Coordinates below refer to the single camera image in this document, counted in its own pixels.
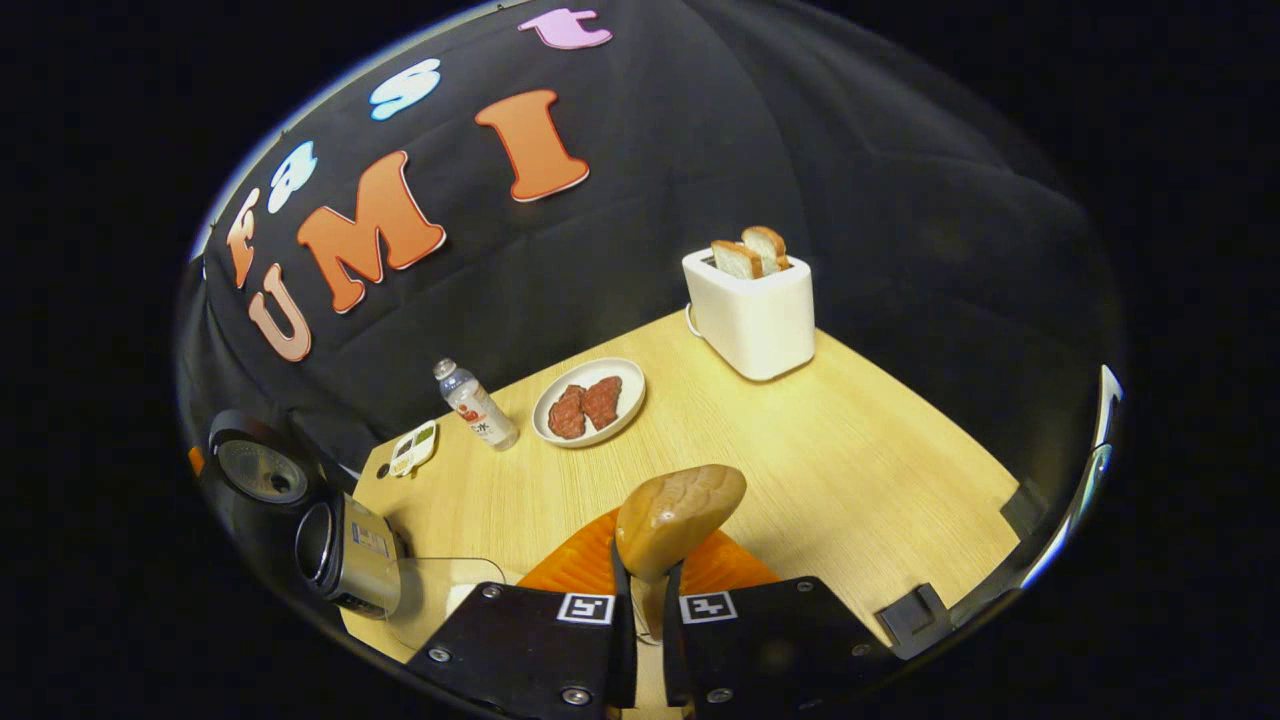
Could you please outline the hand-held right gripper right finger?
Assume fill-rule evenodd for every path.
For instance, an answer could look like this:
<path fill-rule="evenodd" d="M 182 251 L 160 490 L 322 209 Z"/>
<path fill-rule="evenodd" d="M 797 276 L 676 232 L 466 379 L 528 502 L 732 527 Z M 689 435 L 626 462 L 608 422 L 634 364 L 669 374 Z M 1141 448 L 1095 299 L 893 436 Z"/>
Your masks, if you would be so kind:
<path fill-rule="evenodd" d="M 777 577 L 722 530 L 667 580 L 666 701 L 685 719 L 822 717 L 902 667 L 820 578 Z"/>

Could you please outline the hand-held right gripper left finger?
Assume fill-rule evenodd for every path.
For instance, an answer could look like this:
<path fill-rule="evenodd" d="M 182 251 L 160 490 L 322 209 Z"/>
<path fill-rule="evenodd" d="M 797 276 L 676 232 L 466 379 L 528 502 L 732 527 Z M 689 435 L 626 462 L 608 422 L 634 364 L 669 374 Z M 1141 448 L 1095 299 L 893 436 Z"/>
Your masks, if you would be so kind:
<path fill-rule="evenodd" d="M 620 719 L 636 703 L 628 577 L 613 509 L 520 583 L 484 582 L 422 641 L 410 671 L 507 719 Z"/>

